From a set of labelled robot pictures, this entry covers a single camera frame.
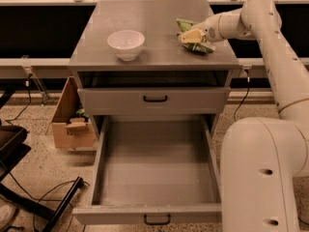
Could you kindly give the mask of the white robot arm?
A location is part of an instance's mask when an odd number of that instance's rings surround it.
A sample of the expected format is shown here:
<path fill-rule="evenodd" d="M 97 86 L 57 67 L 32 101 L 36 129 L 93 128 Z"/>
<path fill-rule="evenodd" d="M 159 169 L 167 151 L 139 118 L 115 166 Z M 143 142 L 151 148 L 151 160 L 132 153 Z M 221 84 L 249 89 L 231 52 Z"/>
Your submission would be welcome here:
<path fill-rule="evenodd" d="M 245 118 L 222 141 L 223 232 L 299 232 L 293 179 L 309 174 L 309 72 L 281 32 L 272 0 L 246 0 L 180 34 L 183 44 L 258 42 L 278 118 Z"/>

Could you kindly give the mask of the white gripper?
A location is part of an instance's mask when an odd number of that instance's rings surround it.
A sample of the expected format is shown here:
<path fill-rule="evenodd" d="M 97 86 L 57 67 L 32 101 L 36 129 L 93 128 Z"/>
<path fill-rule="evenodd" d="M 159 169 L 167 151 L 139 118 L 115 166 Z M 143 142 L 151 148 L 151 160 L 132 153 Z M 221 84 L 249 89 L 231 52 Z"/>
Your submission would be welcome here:
<path fill-rule="evenodd" d="M 221 42 L 224 37 L 220 33 L 219 22 L 222 14 L 215 14 L 205 21 L 192 26 L 193 29 L 178 35 L 178 40 L 182 44 L 199 44 L 204 40 L 211 43 Z"/>

